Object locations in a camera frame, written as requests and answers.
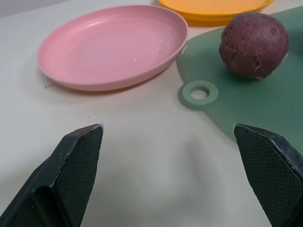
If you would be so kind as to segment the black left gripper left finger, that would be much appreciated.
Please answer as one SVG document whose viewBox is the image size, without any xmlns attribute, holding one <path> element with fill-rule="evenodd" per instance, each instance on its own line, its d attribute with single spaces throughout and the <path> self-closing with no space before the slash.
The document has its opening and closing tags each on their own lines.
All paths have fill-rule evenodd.
<svg viewBox="0 0 303 227">
<path fill-rule="evenodd" d="M 98 167 L 104 128 L 65 135 L 29 176 L 0 217 L 2 227 L 79 227 Z"/>
</svg>

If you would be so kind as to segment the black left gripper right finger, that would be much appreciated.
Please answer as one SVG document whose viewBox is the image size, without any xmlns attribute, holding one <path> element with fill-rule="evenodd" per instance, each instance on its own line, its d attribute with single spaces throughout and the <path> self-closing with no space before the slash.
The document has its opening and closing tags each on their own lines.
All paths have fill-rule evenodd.
<svg viewBox="0 0 303 227">
<path fill-rule="evenodd" d="M 303 157 L 281 135 L 236 124 L 246 176 L 273 227 L 303 225 Z"/>
</svg>

